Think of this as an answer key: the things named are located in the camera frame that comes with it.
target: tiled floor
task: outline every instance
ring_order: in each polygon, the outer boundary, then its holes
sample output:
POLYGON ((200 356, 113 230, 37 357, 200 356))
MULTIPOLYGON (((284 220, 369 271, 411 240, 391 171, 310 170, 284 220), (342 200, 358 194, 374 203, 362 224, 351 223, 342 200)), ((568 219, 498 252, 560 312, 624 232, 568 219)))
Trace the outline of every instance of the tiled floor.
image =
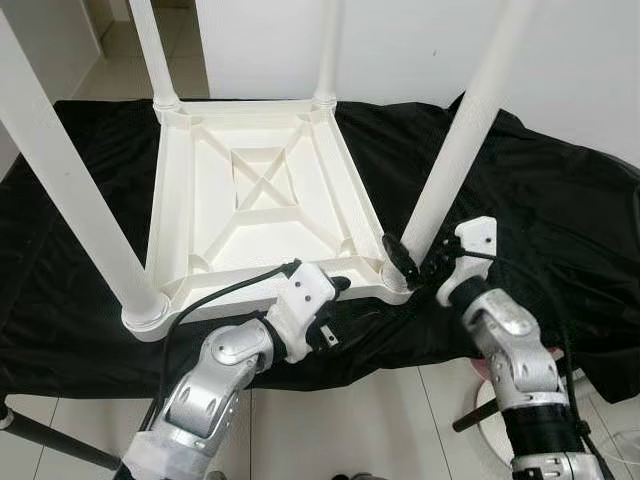
MULTIPOLYGON (((195 15, 159 10, 157 18, 179 95, 206 97, 195 15)), ((133 26, 112 25, 103 43, 107 58, 96 65, 77 98, 151 98, 133 26)), ((511 478, 477 428, 462 434, 451 428, 453 420, 472 408, 480 383, 469 362, 459 359, 379 371, 335 390, 246 392, 233 429, 210 468, 225 471, 229 480, 328 480, 338 472, 358 471, 372 471, 391 480, 511 478)), ((594 440, 606 455, 640 462, 640 398, 608 405, 592 394, 580 403, 594 440)), ((17 396, 9 404, 120 455, 148 402, 17 396)), ((609 463, 618 480, 640 480, 639 466, 613 459, 609 463)), ((105 469, 2 433, 0 464, 2 478, 12 480, 111 478, 105 469)))

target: black fabric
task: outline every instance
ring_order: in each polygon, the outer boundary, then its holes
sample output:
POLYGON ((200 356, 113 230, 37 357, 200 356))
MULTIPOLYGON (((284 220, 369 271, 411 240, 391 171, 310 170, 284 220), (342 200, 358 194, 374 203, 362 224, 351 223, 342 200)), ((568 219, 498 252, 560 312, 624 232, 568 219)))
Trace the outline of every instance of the black fabric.
MULTIPOLYGON (((144 260, 159 136, 151 102, 56 108, 144 260)), ((385 231, 401 235, 454 110, 339 104, 338 124, 385 231)), ((529 131, 501 112, 447 219, 495 216, 499 255, 549 275, 571 313, 576 359, 609 401, 640 393, 639 187, 640 174, 619 160, 529 131)), ((489 280, 536 315, 547 345, 559 345, 556 318, 537 285, 500 264, 489 280)), ((279 364, 255 385, 328 388, 378 368, 477 355, 454 313, 437 305, 435 289, 427 285, 398 307, 375 299, 339 303, 334 315, 359 335, 338 350, 279 364)), ((195 363, 211 325, 176 332, 174 378, 195 363)), ((0 389, 150 397, 161 349, 121 325, 115 298, 20 159, 0 184, 0 389)))

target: black cloth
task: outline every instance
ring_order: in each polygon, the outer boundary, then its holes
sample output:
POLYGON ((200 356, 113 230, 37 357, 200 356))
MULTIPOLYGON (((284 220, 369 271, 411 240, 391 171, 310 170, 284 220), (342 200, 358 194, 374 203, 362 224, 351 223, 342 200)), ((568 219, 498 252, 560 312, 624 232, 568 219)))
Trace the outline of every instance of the black cloth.
MULTIPOLYGON (((64 101, 56 110, 144 261, 159 140, 151 102, 64 101)), ((336 119, 385 231, 402 233, 454 111, 418 103, 338 105, 336 119)), ((527 130, 500 112, 447 218, 498 219, 498 254, 548 276, 570 312, 577 362, 609 401, 640 393, 639 187, 640 174, 623 162, 527 130)), ((492 267, 490 281, 536 315, 545 344, 560 344, 557 318, 538 285, 505 264, 492 267)), ((454 312, 436 303, 436 288, 426 285, 397 307, 376 299, 340 302, 334 315, 359 335, 331 353, 279 364, 254 385, 329 388, 378 368, 477 356, 454 312)), ((153 395, 162 344, 136 341, 119 314, 20 158, 0 184, 0 390, 153 395)), ((198 322, 178 330, 174 378, 195 363, 211 328, 198 322)))

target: black cable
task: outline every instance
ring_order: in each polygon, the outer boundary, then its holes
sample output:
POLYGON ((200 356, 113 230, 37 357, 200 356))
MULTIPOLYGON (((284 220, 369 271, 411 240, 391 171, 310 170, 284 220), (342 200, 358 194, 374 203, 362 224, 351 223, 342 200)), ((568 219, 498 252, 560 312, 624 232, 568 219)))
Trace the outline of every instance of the black cable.
POLYGON ((164 405, 164 399, 167 393, 166 389, 167 389, 167 377, 168 377, 168 370, 169 370, 169 351, 171 347, 171 339, 173 338, 173 333, 178 328, 180 323, 186 318, 186 316, 189 315, 191 312, 193 312, 195 309, 201 307, 202 305, 205 305, 231 292, 235 292, 236 290, 240 290, 241 288, 248 287, 249 285, 262 282, 268 278, 275 277, 279 273, 289 273, 291 269, 297 268, 299 263, 300 263, 299 261, 295 261, 292 263, 285 263, 283 265, 280 265, 277 268, 274 268, 273 270, 268 271, 267 273, 263 273, 262 275, 258 275, 248 280, 243 280, 242 282, 238 282, 234 285, 231 285, 229 287, 223 288, 222 290, 218 290, 217 292, 214 292, 210 295, 202 297, 200 300, 197 300, 196 302, 192 303, 191 305, 186 307, 184 310, 182 310, 176 316, 176 318, 173 319, 173 321, 171 322, 171 326, 167 331, 167 336, 164 338, 164 346, 162 349, 162 366, 160 369, 160 380, 158 382, 158 393, 156 395, 156 400, 155 400, 156 408, 153 414, 153 418, 148 422, 149 424, 146 426, 147 428, 153 423, 153 421, 155 421, 156 418, 158 418, 158 415, 160 414, 160 411, 162 410, 162 407, 164 405))
POLYGON ((591 453, 596 457, 598 463, 600 464, 600 468, 602 469, 602 474, 606 479, 614 480, 613 473, 609 469, 606 460, 597 449, 589 434, 591 433, 589 429, 589 425, 587 422, 580 418, 580 412, 578 411, 578 402, 576 400, 576 391, 573 380, 573 351, 571 347, 571 337, 569 334, 569 328, 565 322, 566 319, 570 318, 569 312, 567 311, 564 302, 558 297, 558 295, 553 291, 551 286, 549 285, 547 279, 544 275, 536 276, 529 272, 526 268, 520 265, 513 260, 509 260, 506 258, 497 257, 495 255, 488 255, 480 252, 469 252, 467 250, 462 250, 462 255, 467 257, 475 257, 475 258, 483 258, 486 260, 495 260, 497 262, 508 265, 509 267, 517 270, 527 279, 537 284, 544 291, 545 295, 549 297, 551 303, 553 305, 553 309, 556 314, 557 325, 560 330, 560 337, 562 340, 562 349, 564 350, 564 358, 567 365, 567 396, 569 397, 569 409, 571 410, 571 414, 573 415, 574 421, 576 423, 576 430, 580 438, 587 445, 591 453))

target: white column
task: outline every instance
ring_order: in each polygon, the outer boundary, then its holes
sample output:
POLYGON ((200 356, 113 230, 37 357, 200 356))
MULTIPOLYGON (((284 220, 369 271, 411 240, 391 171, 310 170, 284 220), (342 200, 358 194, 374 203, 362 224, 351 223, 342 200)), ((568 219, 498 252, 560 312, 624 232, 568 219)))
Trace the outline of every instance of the white column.
POLYGON ((154 289, 71 143, 0 9, 0 120, 122 304, 126 320, 158 320, 168 299, 154 289))
POLYGON ((322 0, 325 3, 325 24, 320 55, 318 85, 313 103, 320 108, 335 108, 336 74, 342 34, 343 0, 322 0))
POLYGON ((153 86, 153 103, 159 109, 176 108, 179 100, 171 83, 171 75, 151 2, 150 0, 130 0, 130 6, 153 86))
MULTIPOLYGON (((484 142, 504 96, 507 74, 528 20, 540 0, 507 0, 489 49, 467 88, 427 183, 402 235, 411 258, 420 265, 484 142)), ((387 262, 384 283, 402 290, 406 283, 387 262)))

